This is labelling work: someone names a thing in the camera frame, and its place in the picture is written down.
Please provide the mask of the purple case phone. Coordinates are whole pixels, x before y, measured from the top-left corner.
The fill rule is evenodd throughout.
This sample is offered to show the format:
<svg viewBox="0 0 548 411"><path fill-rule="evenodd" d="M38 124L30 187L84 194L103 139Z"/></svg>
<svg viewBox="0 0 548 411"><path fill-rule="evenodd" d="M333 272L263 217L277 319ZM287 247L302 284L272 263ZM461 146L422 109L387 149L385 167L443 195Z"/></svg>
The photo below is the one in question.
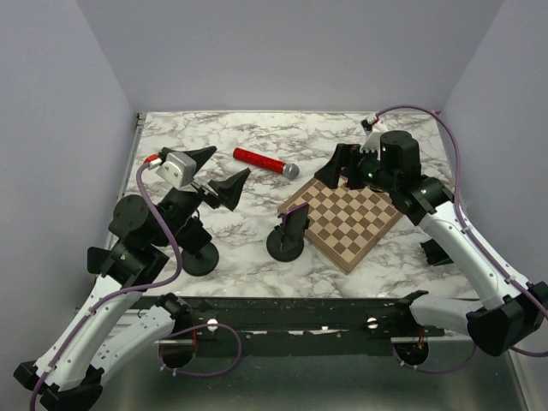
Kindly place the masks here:
<svg viewBox="0 0 548 411"><path fill-rule="evenodd" d="M292 206L283 216L281 225L282 240L280 250L289 252L304 246L305 231L309 225L309 204Z"/></svg>

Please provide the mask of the black phone stand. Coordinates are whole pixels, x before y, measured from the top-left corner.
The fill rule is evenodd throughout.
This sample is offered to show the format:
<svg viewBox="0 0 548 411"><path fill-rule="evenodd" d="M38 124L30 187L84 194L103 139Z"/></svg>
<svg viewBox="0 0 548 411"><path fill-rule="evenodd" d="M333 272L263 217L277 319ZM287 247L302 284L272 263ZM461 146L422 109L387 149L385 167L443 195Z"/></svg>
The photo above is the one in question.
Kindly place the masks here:
<svg viewBox="0 0 548 411"><path fill-rule="evenodd" d="M182 268L188 275L203 277L217 267L219 252L198 217L191 217L176 239L182 249Z"/></svg>
<svg viewBox="0 0 548 411"><path fill-rule="evenodd" d="M293 217L285 214L266 240L266 249L276 261L291 262L301 256L304 249L304 234L307 217Z"/></svg>

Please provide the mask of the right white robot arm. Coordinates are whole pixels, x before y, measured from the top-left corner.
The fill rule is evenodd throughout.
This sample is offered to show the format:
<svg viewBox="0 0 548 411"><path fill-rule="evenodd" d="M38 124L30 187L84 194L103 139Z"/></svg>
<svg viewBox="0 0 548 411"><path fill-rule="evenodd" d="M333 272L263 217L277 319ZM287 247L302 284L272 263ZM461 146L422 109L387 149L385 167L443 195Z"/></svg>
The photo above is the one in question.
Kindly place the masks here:
<svg viewBox="0 0 548 411"><path fill-rule="evenodd" d="M435 326L471 337L486 354L499 356L534 333L547 314L547 285L532 283L506 263L465 220L455 195L421 170L420 146L406 131L389 131L374 152L339 144L328 163L315 173L335 189L344 176L349 189L371 188L390 196L392 205L420 227L472 284L475 303L417 292L394 314L396 329L406 336Z"/></svg>

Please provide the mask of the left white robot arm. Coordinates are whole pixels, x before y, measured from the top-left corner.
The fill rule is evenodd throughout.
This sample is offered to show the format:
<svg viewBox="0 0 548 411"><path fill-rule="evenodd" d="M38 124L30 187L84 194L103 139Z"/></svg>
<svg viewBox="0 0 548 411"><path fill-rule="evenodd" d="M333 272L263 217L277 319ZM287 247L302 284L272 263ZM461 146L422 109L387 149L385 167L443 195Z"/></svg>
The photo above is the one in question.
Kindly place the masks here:
<svg viewBox="0 0 548 411"><path fill-rule="evenodd" d="M144 160L140 172L155 172L170 191L158 203L145 188L117 202L109 226L115 245L87 251L87 269L96 277L90 295L41 357L15 369L15 379L31 393L30 408L88 410L119 366L159 339L188 332L189 307L173 294L162 295L138 324L118 335L112 329L147 290L164 286L159 273L170 259L166 247L173 251L176 274L203 277L217 267L219 253L198 208L234 210L250 172L197 183L196 173L215 151L164 148Z"/></svg>

